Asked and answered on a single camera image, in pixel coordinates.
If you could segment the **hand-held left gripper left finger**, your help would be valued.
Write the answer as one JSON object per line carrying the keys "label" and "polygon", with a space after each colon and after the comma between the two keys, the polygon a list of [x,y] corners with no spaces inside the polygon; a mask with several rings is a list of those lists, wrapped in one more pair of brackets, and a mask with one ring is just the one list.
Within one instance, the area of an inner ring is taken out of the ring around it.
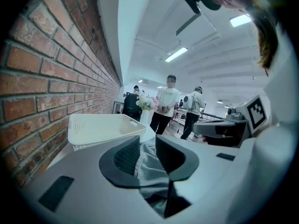
{"label": "hand-held left gripper left finger", "polygon": [[129,140],[107,150],[99,160],[102,175],[119,188],[139,188],[135,167],[140,157],[140,137]]}

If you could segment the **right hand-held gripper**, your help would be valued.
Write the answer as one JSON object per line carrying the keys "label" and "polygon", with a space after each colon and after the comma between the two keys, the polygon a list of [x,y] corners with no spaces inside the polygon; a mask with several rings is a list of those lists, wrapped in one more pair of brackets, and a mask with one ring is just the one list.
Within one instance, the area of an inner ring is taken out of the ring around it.
{"label": "right hand-held gripper", "polygon": [[228,109],[225,118],[193,124],[192,131],[204,137],[209,145],[240,147],[267,121],[260,95]]}

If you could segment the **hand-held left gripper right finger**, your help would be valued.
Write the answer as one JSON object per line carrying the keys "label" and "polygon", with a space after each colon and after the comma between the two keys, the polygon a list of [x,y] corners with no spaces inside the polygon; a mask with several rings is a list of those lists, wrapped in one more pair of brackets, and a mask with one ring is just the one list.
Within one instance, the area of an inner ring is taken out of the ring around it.
{"label": "hand-held left gripper right finger", "polygon": [[162,135],[156,136],[156,155],[169,178],[164,211],[164,217],[169,218],[191,205],[178,193],[175,182],[188,180],[198,168],[199,158],[193,151]]}

